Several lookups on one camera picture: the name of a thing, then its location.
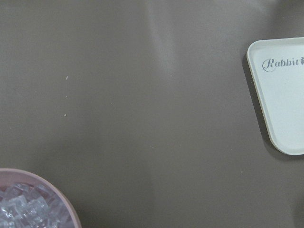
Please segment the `pile of clear ice cubes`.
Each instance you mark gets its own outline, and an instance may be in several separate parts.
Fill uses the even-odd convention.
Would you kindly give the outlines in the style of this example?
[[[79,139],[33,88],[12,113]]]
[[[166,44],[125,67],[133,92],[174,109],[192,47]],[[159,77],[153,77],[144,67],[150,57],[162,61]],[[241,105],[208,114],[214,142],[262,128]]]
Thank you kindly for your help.
[[[2,228],[74,228],[61,199],[42,184],[21,182],[0,189]]]

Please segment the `cream rabbit tray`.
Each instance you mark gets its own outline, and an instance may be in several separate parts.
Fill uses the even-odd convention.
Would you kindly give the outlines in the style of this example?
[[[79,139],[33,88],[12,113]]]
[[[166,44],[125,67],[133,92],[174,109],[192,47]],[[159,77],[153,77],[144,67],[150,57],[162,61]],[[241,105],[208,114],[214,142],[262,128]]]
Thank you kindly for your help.
[[[256,41],[247,61],[271,143],[284,154],[303,155],[303,37]]]

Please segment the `pink bowl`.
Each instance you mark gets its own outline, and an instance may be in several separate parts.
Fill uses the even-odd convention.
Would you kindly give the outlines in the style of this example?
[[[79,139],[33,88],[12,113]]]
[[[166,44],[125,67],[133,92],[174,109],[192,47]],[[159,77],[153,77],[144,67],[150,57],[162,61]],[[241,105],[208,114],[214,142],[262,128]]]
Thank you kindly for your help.
[[[35,186],[38,184],[42,184],[45,187],[51,189],[63,202],[66,209],[71,216],[75,228],[81,228],[80,219],[70,201],[66,198],[66,196],[54,185],[49,183],[47,180],[43,179],[42,177],[19,169],[11,169],[11,168],[1,168],[0,169],[0,188],[6,188],[12,185],[15,182],[26,183],[31,186]]]

